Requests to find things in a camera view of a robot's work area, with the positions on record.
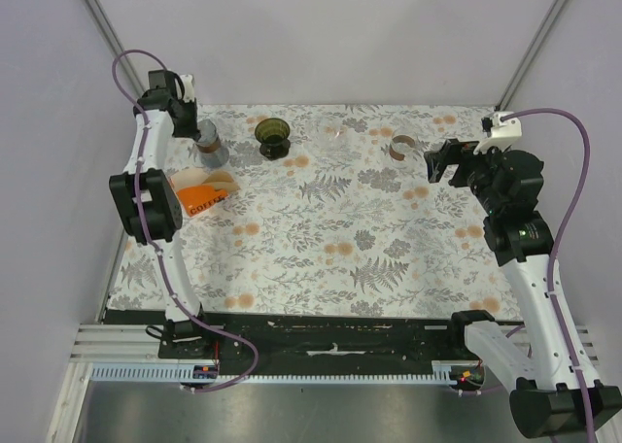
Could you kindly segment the dark green coffee dripper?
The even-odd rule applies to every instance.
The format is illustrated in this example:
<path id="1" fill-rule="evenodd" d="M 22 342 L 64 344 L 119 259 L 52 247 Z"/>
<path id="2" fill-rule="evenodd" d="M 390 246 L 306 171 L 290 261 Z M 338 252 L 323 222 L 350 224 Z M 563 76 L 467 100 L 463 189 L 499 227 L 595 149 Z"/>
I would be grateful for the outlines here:
<path id="1" fill-rule="evenodd" d="M 288 155 L 291 142 L 291 128 L 279 118 L 260 121 L 255 128 L 255 138 L 259 142 L 259 152 L 269 160 L 276 160 Z"/>

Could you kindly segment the brown paper coffee filter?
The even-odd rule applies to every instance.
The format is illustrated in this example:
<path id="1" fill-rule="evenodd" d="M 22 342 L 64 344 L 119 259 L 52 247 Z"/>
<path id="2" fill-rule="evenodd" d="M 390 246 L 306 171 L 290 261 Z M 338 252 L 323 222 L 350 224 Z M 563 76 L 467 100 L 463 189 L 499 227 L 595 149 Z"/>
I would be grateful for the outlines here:
<path id="1" fill-rule="evenodd" d="M 233 177 L 224 170 L 212 172 L 202 184 L 212 187 L 214 190 L 224 190 L 228 194 L 233 194 L 240 190 L 240 186 L 235 182 Z"/>

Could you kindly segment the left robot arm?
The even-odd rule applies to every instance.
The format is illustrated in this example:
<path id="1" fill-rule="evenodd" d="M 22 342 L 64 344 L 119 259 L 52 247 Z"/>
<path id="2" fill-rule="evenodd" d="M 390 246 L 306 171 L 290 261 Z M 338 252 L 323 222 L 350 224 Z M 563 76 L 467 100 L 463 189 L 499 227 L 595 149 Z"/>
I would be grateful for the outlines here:
<path id="1" fill-rule="evenodd" d="M 136 138 L 130 159 L 109 179 L 109 189 L 125 232 L 148 249 L 155 283 L 163 293 L 163 326 L 146 327 L 159 341 L 158 357 L 207 358 L 214 334 L 197 323 L 203 308 L 182 256 L 184 211 L 163 170 L 170 139 L 200 136 L 193 77 L 160 69 L 148 78 L 149 88 L 133 106 Z"/>

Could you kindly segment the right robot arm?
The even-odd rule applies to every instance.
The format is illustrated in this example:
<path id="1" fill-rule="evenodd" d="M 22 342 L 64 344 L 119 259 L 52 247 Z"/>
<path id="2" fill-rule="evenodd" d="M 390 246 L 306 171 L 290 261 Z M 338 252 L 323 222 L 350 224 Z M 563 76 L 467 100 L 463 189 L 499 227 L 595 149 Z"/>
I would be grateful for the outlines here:
<path id="1" fill-rule="evenodd" d="M 425 152 L 428 180 L 439 182 L 452 166 L 450 186 L 469 189 L 482 206 L 485 241 L 518 301 L 532 351 L 524 353 L 491 315 L 475 310 L 453 314 L 446 350 L 483 360 L 508 392 L 524 437 L 584 433 L 593 441 L 620 411 L 621 391 L 602 382 L 571 321 L 554 238 L 536 210 L 543 163 L 524 151 L 476 148 L 449 139 Z"/>

